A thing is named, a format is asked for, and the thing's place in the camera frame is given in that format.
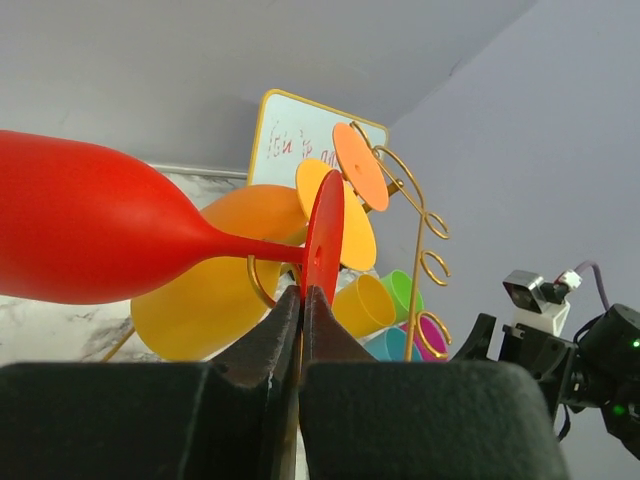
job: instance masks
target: plastic cup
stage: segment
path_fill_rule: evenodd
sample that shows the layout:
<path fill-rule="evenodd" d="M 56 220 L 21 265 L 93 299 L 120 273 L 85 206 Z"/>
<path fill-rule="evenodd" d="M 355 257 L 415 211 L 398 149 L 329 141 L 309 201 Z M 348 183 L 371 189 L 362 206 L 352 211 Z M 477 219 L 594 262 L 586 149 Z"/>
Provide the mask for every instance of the plastic cup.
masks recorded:
<path fill-rule="evenodd" d="M 427 350 L 427 347 L 425 347 L 422 343 L 418 328 L 422 329 L 422 333 L 424 333 L 427 342 L 429 342 L 431 346 L 438 352 L 446 353 L 448 351 L 448 348 L 447 342 L 445 342 L 444 338 L 442 337 L 438 326 L 429 317 L 422 316 L 420 317 L 420 323 L 416 325 L 416 330 L 413 333 L 413 343 L 420 351 L 422 360 L 424 360 L 425 362 L 446 362 L 446 358 L 436 358 L 429 352 L 429 350 Z M 406 332 L 409 329 L 409 323 L 403 323 L 402 325 L 400 325 L 400 329 Z"/>
<path fill-rule="evenodd" d="M 393 300 L 393 306 L 396 312 L 396 319 L 393 322 L 406 322 L 409 319 L 409 301 L 411 300 L 411 287 L 413 281 L 406 272 L 402 270 L 394 270 L 380 279 L 389 295 Z M 422 294 L 418 292 L 416 298 L 416 312 L 424 308 Z"/>
<path fill-rule="evenodd" d="M 307 223 L 295 189 L 276 185 L 234 190 L 200 213 L 226 233 L 276 242 Z M 273 296 L 281 263 L 258 260 L 256 269 L 265 291 Z M 174 362 L 196 362 L 235 342 L 257 325 L 266 310 L 249 281 L 247 260 L 233 257 L 200 262 L 131 300 L 140 339 L 164 360 Z"/>
<path fill-rule="evenodd" d="M 354 338 L 362 338 L 393 325 L 393 300 L 380 280 L 360 275 L 340 290 L 331 308 L 336 320 Z"/>
<path fill-rule="evenodd" d="M 398 327 L 391 327 L 365 343 L 364 348 L 380 362 L 402 362 L 406 342 L 407 332 Z M 411 352 L 411 361 L 422 361 L 415 343 Z"/>

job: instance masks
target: white marble countertop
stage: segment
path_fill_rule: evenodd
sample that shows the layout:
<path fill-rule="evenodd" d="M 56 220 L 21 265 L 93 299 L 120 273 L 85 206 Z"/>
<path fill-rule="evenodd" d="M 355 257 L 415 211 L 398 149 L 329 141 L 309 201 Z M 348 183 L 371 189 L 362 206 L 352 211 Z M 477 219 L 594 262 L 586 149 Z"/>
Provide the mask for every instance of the white marble countertop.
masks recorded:
<path fill-rule="evenodd" d="M 212 177 L 167 176 L 198 208 L 245 183 Z M 338 289 L 357 276 L 356 272 L 343 271 Z M 283 278 L 276 296 L 288 284 Z M 130 326 L 129 301 L 78 306 L 0 296 L 0 366 L 22 361 L 99 361 Z M 111 361 L 162 360 L 134 334 Z M 296 479 L 306 478 L 304 445 L 298 435 Z"/>

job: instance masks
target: camera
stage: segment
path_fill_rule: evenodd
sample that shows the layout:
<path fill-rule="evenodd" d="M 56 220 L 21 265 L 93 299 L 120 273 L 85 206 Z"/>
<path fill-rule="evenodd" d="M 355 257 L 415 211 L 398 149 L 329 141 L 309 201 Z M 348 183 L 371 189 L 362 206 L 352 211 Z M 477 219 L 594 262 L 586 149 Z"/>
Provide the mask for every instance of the camera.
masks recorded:
<path fill-rule="evenodd" d="M 547 309 L 549 302 L 541 289 L 544 278 L 537 273 L 514 270 L 502 284 L 516 307 L 537 314 Z"/>

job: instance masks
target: red disc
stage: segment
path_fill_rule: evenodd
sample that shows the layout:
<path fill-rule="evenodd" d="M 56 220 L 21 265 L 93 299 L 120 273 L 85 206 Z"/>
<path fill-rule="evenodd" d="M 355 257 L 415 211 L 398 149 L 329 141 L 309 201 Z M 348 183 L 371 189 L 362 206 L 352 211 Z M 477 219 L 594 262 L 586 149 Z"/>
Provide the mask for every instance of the red disc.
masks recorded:
<path fill-rule="evenodd" d="M 329 305 L 333 303 L 340 271 L 340 252 L 344 229 L 344 187 L 342 175 L 331 170 L 318 189 L 304 247 L 300 295 L 321 287 Z"/>

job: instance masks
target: magenta cup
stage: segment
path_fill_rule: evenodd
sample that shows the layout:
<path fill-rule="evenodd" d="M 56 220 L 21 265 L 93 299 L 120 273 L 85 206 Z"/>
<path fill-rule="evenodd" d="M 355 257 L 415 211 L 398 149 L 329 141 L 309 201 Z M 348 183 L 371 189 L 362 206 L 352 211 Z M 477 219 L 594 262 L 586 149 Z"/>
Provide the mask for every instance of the magenta cup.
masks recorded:
<path fill-rule="evenodd" d="M 407 329 L 409 328 L 408 322 L 400 325 L 400 328 L 406 332 Z M 440 329 L 438 328 L 438 326 L 429 317 L 423 315 L 422 317 L 420 317 L 420 324 L 416 325 L 416 331 L 413 334 L 413 343 L 418 348 L 418 351 L 420 352 L 420 356 L 422 357 L 422 360 L 425 362 L 446 362 L 447 361 L 446 358 L 436 358 L 433 355 L 431 355 L 429 350 L 427 350 L 427 347 L 425 347 L 422 343 L 422 339 L 420 338 L 420 333 L 418 332 L 418 328 L 422 329 L 422 333 L 424 333 L 424 336 L 427 339 L 427 341 L 438 352 L 446 353 L 448 349 L 447 349 L 447 342 L 442 337 L 442 333 L 440 333 Z"/>

